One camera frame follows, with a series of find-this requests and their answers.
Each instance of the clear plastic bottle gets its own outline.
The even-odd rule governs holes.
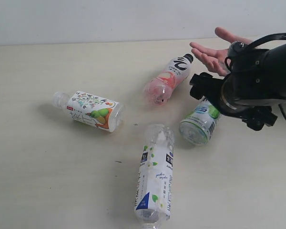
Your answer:
[[[221,118],[219,111],[206,99],[180,122],[179,132],[188,142],[203,146],[212,137],[212,134]]]
[[[144,87],[147,101],[156,105],[166,103],[174,89],[189,76],[193,60],[191,54],[186,54],[169,61],[160,75]]]
[[[171,214],[174,133],[154,124],[147,127],[145,139],[134,212],[142,228],[158,229]]]
[[[73,120],[109,132],[113,132],[122,122],[124,105],[82,91],[77,91],[73,96],[56,92],[52,104]]]

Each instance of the palm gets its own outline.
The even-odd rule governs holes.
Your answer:
[[[251,40],[248,40],[246,38],[238,37],[221,27],[217,27],[215,29],[215,34],[219,38],[230,43],[239,41],[249,44],[252,42]],[[223,63],[225,62],[225,58],[227,57],[228,49],[209,49],[195,42],[191,42],[190,46],[192,47],[192,53],[194,54],[194,56],[207,67],[208,71],[212,73],[217,73],[220,76],[227,75],[227,71],[223,67]]]

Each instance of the black bottle cap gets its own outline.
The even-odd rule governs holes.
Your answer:
[[[191,54],[186,54],[186,55],[184,55],[183,57],[185,57],[186,59],[188,59],[190,63],[192,63],[193,60],[194,60],[194,57],[193,57]]]

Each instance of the table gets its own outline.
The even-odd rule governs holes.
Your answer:
[[[196,40],[226,48],[219,39]],[[0,229],[139,229],[133,213],[146,125],[176,135],[172,217],[163,229],[286,229],[286,122],[254,132],[223,117],[205,147],[178,124],[198,101],[190,77],[163,107],[147,108],[143,86],[188,40],[0,47]],[[268,48],[281,42],[269,43]],[[197,60],[191,75],[206,71]],[[126,105],[109,134],[52,107],[77,90]]]

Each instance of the bottle label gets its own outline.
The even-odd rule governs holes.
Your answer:
[[[202,102],[181,122],[188,122],[197,126],[199,131],[203,132],[207,137],[207,141],[209,141],[220,117],[221,114],[219,111],[204,98]]]
[[[185,57],[178,57],[168,63],[157,79],[175,89],[190,74],[190,66],[191,63]]]
[[[134,211],[140,218],[152,217],[140,215],[137,210],[152,209],[171,214],[172,181],[173,181],[173,151],[160,146],[144,146]]]
[[[109,131],[109,117],[118,102],[77,91],[67,103],[72,119]]]

